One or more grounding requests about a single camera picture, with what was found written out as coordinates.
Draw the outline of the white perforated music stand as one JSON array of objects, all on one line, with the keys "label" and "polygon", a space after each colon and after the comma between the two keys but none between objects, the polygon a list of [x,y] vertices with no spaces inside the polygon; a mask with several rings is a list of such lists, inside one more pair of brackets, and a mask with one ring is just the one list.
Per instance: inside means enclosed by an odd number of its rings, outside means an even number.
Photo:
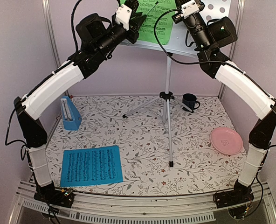
[{"label": "white perforated music stand", "polygon": [[183,31],[184,26],[183,25],[173,25],[171,32],[170,32],[170,38],[166,45],[163,46],[163,52],[166,51],[167,56],[167,66],[166,66],[166,81],[165,81],[165,90],[161,92],[158,96],[154,97],[153,99],[133,108],[132,110],[128,111],[126,114],[124,114],[122,117],[125,119],[128,116],[134,115],[137,113],[140,109],[145,108],[147,105],[150,105],[151,103],[162,99],[164,100],[164,107],[162,112],[162,123],[164,125],[164,128],[166,129],[168,133],[168,139],[169,139],[169,167],[173,167],[173,143],[172,143],[172,128],[171,128],[171,111],[170,111],[170,101],[175,100],[177,103],[179,103],[182,107],[187,108],[186,105],[182,103],[179,99],[174,97],[173,93],[170,92],[170,80],[171,80],[171,70],[172,70],[172,55],[182,55],[187,57],[196,57],[196,53],[192,53],[191,50],[184,49],[184,39],[183,34],[185,32]]}]

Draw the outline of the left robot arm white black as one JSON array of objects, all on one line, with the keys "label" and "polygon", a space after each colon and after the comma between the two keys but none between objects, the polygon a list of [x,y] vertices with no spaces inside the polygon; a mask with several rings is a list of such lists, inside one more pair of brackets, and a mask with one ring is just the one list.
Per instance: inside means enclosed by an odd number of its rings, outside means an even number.
[{"label": "left robot arm white black", "polygon": [[110,20],[94,13],[77,25],[71,15],[74,54],[29,93],[14,100],[12,114],[17,115],[23,133],[21,142],[27,148],[30,169],[40,195],[49,203],[58,199],[58,192],[54,189],[45,155],[48,135],[39,118],[66,90],[96,72],[122,41],[128,40],[132,44],[137,41],[139,29],[146,19],[145,14],[137,11],[138,7],[137,0],[126,0],[119,3]]}]

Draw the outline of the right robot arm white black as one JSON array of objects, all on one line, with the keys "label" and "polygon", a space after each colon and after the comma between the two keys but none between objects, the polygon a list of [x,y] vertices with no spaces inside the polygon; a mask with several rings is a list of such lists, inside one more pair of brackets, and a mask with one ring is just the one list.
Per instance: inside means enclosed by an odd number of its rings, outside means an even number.
[{"label": "right robot arm white black", "polygon": [[201,69],[230,88],[255,113],[258,121],[249,134],[248,155],[240,176],[230,192],[230,200],[240,203],[248,196],[253,180],[262,165],[276,127],[276,98],[267,93],[244,71],[239,69],[221,48],[237,41],[233,22],[228,17],[204,22],[200,0],[177,0],[175,23],[183,22],[196,44]]}]

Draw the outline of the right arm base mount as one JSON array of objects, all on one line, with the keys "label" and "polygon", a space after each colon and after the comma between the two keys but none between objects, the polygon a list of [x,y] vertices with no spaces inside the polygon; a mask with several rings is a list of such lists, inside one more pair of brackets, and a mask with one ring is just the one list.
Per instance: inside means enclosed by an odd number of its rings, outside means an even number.
[{"label": "right arm base mount", "polygon": [[232,190],[215,192],[213,195],[213,201],[215,202],[217,208],[223,208],[252,201],[254,199],[254,195],[252,193],[251,186],[254,180],[249,186],[244,186],[237,179]]}]

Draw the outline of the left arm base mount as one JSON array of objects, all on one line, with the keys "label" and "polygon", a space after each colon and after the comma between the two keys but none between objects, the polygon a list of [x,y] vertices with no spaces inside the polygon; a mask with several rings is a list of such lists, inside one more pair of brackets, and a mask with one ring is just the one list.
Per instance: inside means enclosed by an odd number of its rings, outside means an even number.
[{"label": "left arm base mount", "polygon": [[35,200],[66,208],[72,207],[75,196],[73,193],[70,193],[67,189],[64,189],[63,192],[56,189],[50,176],[41,177],[35,172],[33,172],[33,176],[36,185]]}]

